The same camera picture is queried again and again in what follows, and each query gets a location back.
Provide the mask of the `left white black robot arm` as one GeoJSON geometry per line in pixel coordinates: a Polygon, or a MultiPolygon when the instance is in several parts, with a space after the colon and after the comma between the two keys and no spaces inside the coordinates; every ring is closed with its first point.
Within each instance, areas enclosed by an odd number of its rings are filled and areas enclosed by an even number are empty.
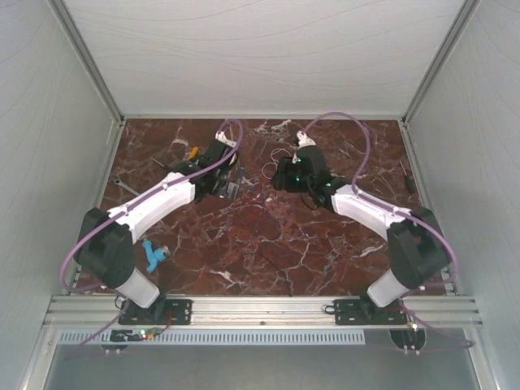
{"type": "Polygon", "coordinates": [[[167,303],[159,287],[136,265],[134,245],[153,225],[172,211],[215,195],[236,163],[237,143],[222,136],[206,152],[183,161],[152,188],[107,212],[93,208],[84,216],[74,260],[138,306],[148,323],[162,321],[167,303]]]}

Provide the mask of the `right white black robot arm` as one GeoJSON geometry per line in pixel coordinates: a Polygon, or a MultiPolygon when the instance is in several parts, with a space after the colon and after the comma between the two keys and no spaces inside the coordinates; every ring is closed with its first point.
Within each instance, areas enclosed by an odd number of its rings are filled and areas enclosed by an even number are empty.
{"type": "Polygon", "coordinates": [[[390,250],[389,269],[359,303],[360,315],[368,323],[380,321],[388,313],[388,305],[451,263],[444,236],[430,210],[394,206],[354,188],[351,180],[332,174],[315,145],[282,157],[271,183],[276,190],[305,193],[316,206],[352,219],[385,239],[390,250]]]}

